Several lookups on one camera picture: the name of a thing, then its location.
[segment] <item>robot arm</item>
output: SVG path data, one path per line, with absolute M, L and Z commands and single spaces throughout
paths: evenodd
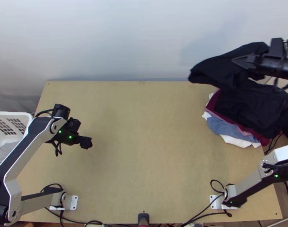
M 50 206 L 53 210 L 75 210 L 78 197 L 69 196 L 63 188 L 47 186 L 37 194 L 22 196 L 17 176 L 43 143 L 56 148 L 60 143 L 80 144 L 82 148 L 92 147 L 91 138 L 78 135 L 80 122 L 70 118 L 70 109 L 56 104 L 50 117 L 35 117 L 28 127 L 27 135 L 0 164 L 0 224 L 10 226 L 21 215 Z
M 288 41 L 274 38 L 269 52 L 261 56 L 249 54 L 232 62 L 252 72 L 288 79 Z M 237 209 L 247 197 L 273 183 L 288 181 L 288 145 L 275 149 L 260 160 L 257 169 L 238 184 L 228 184 L 223 196 L 211 204 L 212 209 Z M 212 202 L 219 195 L 210 195 Z

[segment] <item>wire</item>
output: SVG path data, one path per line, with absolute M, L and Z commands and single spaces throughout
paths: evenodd
M 211 186 L 211 188 L 214 190 L 214 191 L 216 191 L 216 192 L 218 192 L 218 193 L 221 193 L 221 194 L 224 194 L 222 191 L 218 191 L 218 190 L 216 190 L 214 187 L 213 187 L 213 182 L 218 182 L 221 186 L 222 186 L 222 189 L 224 189 L 224 186 L 222 185 L 222 183 L 221 182 L 219 182 L 218 180 L 211 180 L 210 181 L 210 186 Z
M 288 84 L 281 88 L 282 90 L 288 89 Z
M 206 214 L 206 215 L 202 215 L 202 216 L 197 217 L 196 219 L 194 219 L 192 222 L 195 222 L 196 220 L 199 220 L 199 219 L 201 219 L 203 217 L 207 217 L 207 216 L 211 216 L 211 215 L 227 215 L 228 217 L 232 217 L 231 213 L 228 213 L 227 210 L 224 210 L 224 212 L 209 213 L 209 214 Z
M 223 194 L 220 194 L 220 195 L 218 195 L 214 200 L 212 200 L 212 202 L 207 206 L 207 207 L 205 207 L 205 209 L 204 210 L 202 210 L 200 213 L 198 213 L 196 216 L 194 216 L 194 217 L 192 217 L 189 221 L 187 221 L 187 222 L 185 222 L 184 224 L 182 224 L 181 225 L 181 227 L 184 227 L 184 226 L 186 226 L 186 225 L 188 225 L 189 223 L 192 223 L 192 222 L 194 222 L 195 220 L 197 220 L 197 219 L 195 219 L 197 216 L 199 216 L 200 214 L 202 214 L 204 211 L 206 211 L 208 208 L 209 208 L 209 206 L 214 202 L 214 201 L 216 201 L 218 198 L 220 198 L 221 196 L 223 196 Z
M 283 133 L 281 133 L 281 134 L 278 136 L 278 138 L 276 139 L 276 141 L 275 141 L 274 145 L 273 145 L 271 148 L 268 148 L 268 150 L 265 152 L 265 155 L 267 155 L 267 154 L 268 154 L 268 152 L 274 148 L 274 146 L 275 146 L 275 145 L 276 145 L 276 143 L 278 142 L 278 140 L 279 140 L 279 138 L 280 138 L 280 136 L 281 136 L 281 135 L 283 135 Z
M 206 216 L 210 216 L 210 215 L 222 215 L 222 214 L 226 214 L 228 217 L 232 217 L 232 214 L 231 214 L 231 213 L 228 213 L 227 210 L 224 210 L 224 212 L 209 213 L 209 214 L 206 214 L 206 215 L 199 216 L 199 215 L 202 214 L 204 211 L 206 211 L 206 210 L 213 204 L 214 201 L 216 201 L 218 198 L 220 198 L 221 196 L 224 195 L 223 192 L 216 190 L 216 189 L 212 186 L 212 183 L 213 183 L 214 181 L 215 181 L 215 182 L 218 182 L 218 183 L 222 186 L 223 189 L 224 189 L 224 186 L 223 186 L 223 184 L 222 184 L 221 182 L 219 182 L 218 180 L 214 180 L 214 179 L 213 179 L 213 180 L 210 181 L 210 186 L 211 186 L 211 188 L 212 188 L 215 192 L 220 193 L 220 195 L 218 195 L 214 200 L 212 200 L 212 202 L 211 202 L 207 207 L 205 207 L 204 210 L 202 210 L 202 211 L 201 211 L 200 213 L 198 213 L 196 216 L 192 217 L 190 220 L 188 220 L 187 222 L 185 222 L 184 224 L 182 224 L 181 227 L 184 227 L 184 226 L 186 226 L 186 225 L 188 225 L 188 224 L 190 224 L 190 223 L 193 223 L 194 221 L 196 221 L 196 220 L 198 220 L 198 219 L 200 219 L 200 218 L 203 218 L 203 217 L 206 217 Z
M 271 78 L 272 78 L 272 76 L 270 76 L 270 77 L 268 78 L 268 80 L 267 80 L 264 84 L 267 84 L 268 81 L 270 81 Z
M 50 112 L 50 111 L 54 111 L 54 110 L 55 110 L 55 108 L 49 109 L 49 110 L 43 110 L 43 111 L 37 113 L 37 114 L 35 115 L 35 117 L 38 117 L 38 116 L 40 116 L 41 114 L 49 114 L 49 115 L 51 116 L 51 118 L 53 118 L 52 115 L 51 115 L 51 113 L 49 113 L 49 112 Z
M 264 163 L 263 164 L 263 168 L 284 168 L 284 167 L 288 167 L 288 162 L 285 163 L 285 164 L 280 164 L 280 165 L 272 165 L 272 164 L 267 164 L 267 163 Z
M 59 150 L 60 150 L 60 154 L 62 154 L 62 148 L 61 148 L 61 143 L 59 142 Z
M 131 227 L 130 225 L 125 225 L 125 224 L 115 224 L 115 225 L 121 225 L 121 226 Z
M 63 187 L 62 187 L 59 183 L 52 183 L 52 184 L 49 184 L 49 185 L 45 186 L 40 192 L 43 192 L 45 188 L 50 187 L 50 186 L 52 186 L 52 185 L 57 185 L 57 186 L 59 186 L 60 189 L 64 190 Z M 81 222 L 81 221 L 74 221 L 74 220 L 68 219 L 68 218 L 66 218 L 66 217 L 63 217 L 64 210 L 61 210 L 61 211 L 60 211 L 60 214 L 58 215 L 58 214 L 52 212 L 50 209 L 48 209 L 48 208 L 46 208 L 46 207 L 45 207 L 45 209 L 46 209 L 48 212 L 50 212 L 51 214 L 53 214 L 53 215 L 57 216 L 58 218 L 60 218 L 61 227 L 64 227 L 64 224 L 63 224 L 62 220 L 66 220 L 66 221 L 69 221 L 69 222 L 72 222 L 72 223 L 76 223 L 76 224 L 84 224 L 85 226 L 87 226 L 88 224 L 103 225 L 102 222 L 96 221 L 96 220 L 91 220 L 91 221 L 89 221 L 89 222 Z
M 60 211 L 60 224 L 61 224 L 61 227 L 64 227 L 63 222 L 62 222 L 63 213 L 64 213 L 64 210 L 61 210 Z

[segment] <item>white laundry basket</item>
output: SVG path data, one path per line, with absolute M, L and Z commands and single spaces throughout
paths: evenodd
M 29 113 L 0 112 L 0 147 L 19 142 L 28 132 L 33 117 Z

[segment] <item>clothing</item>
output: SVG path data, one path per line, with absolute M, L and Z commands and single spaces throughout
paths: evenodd
M 208 113 L 211 113 L 212 115 L 216 115 L 216 116 L 220 117 L 222 120 L 224 120 L 224 121 L 226 121 L 226 122 L 228 122 L 230 124 L 238 125 L 238 127 L 244 132 L 251 133 L 255 138 L 257 138 L 260 141 L 262 146 L 266 146 L 267 144 L 269 144 L 270 143 L 270 139 L 268 139 L 268 138 L 264 137 L 263 135 L 257 133 L 255 130 L 253 130 L 251 128 L 246 128 L 246 127 L 244 127 L 244 126 L 242 126 L 240 124 L 237 124 L 235 121 L 231 120 L 230 118 L 228 118 L 228 117 L 226 117 L 226 116 L 224 116 L 224 115 L 222 115 L 222 114 L 220 114 L 220 113 L 218 113 L 218 112 L 216 112 L 214 110 L 214 107 L 216 105 L 216 100 L 217 100 L 217 98 L 218 98 L 218 96 L 220 94 L 220 91 L 221 90 L 218 90 L 218 91 L 216 91 L 214 93 L 214 95 L 212 96 L 212 98 L 210 99 L 210 101 L 208 102 L 208 104 L 206 106 L 206 111 Z
M 269 47 L 264 42 L 254 42 L 223 55 L 206 59 L 191 69 L 189 81 L 199 84 L 211 84 L 222 90 L 232 90 L 239 87 L 239 84 L 243 81 L 248 80 L 248 77 L 255 80 L 263 79 L 264 75 L 249 72 L 232 63 L 231 60 L 251 53 L 263 54 L 268 50 Z
M 222 134 L 222 135 L 229 135 L 233 138 L 245 140 L 253 143 L 259 143 L 259 141 L 252 135 L 250 136 L 244 136 L 238 131 L 238 126 L 235 124 L 230 124 L 226 121 L 223 121 L 215 116 L 212 116 L 207 118 L 207 123 L 209 128 L 215 133 L 215 134 Z
M 246 81 L 237 92 L 220 91 L 214 110 L 266 138 L 275 138 L 288 126 L 288 93 Z
M 215 92 L 210 93 L 210 94 L 208 95 L 209 100 L 211 100 L 211 98 L 212 98 L 212 96 L 214 95 Z M 206 111 L 206 112 L 209 112 L 212 116 L 215 116 L 215 117 L 217 117 L 217 118 L 225 121 L 225 120 L 222 119 L 220 116 L 216 115 L 214 112 L 212 112 L 212 111 L 210 111 L 210 110 L 208 110 L 208 109 L 205 109 L 205 111 Z M 244 135 L 244 136 L 252 135 L 250 132 L 242 131 L 242 130 L 239 128 L 238 125 L 237 125 L 237 130 L 238 130 L 242 135 Z
M 221 89 L 213 112 L 233 120 L 234 124 L 253 129 L 266 138 L 275 138 L 282 128 L 288 127 L 288 93 L 250 80 L 249 77 L 261 79 L 264 76 L 232 62 L 235 57 L 263 54 L 268 50 L 264 42 L 256 42 L 206 59 L 191 69 L 189 81 L 211 84 Z
M 246 148 L 250 145 L 252 145 L 254 148 L 257 148 L 261 145 L 260 143 L 252 143 L 249 141 L 233 138 L 229 135 L 220 135 L 220 136 L 222 137 L 222 139 L 224 140 L 225 143 L 230 143 L 232 145 L 236 145 L 236 146 L 241 147 L 241 148 Z
M 210 117 L 212 117 L 212 115 L 210 115 L 208 112 L 205 111 L 202 117 L 207 121 Z M 233 144 L 241 148 L 246 148 L 250 145 L 252 145 L 254 148 L 257 148 L 261 145 L 261 143 L 252 143 L 246 140 L 231 137 L 229 135 L 220 134 L 220 136 L 222 137 L 225 143 Z

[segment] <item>wooden table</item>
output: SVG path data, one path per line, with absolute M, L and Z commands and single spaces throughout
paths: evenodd
M 214 90 L 189 82 L 47 82 L 37 111 L 69 107 L 93 147 L 63 145 L 55 157 L 52 145 L 42 145 L 18 177 L 23 194 L 60 183 L 79 196 L 77 210 L 64 216 L 80 221 L 136 223 L 143 211 L 151 223 L 187 221 L 209 204 L 211 179 L 238 183 L 263 156 L 262 148 L 226 144 L 209 130 L 201 116 Z M 200 221 L 282 218 L 273 186 L 231 213 Z M 22 220 L 59 221 L 44 209 Z

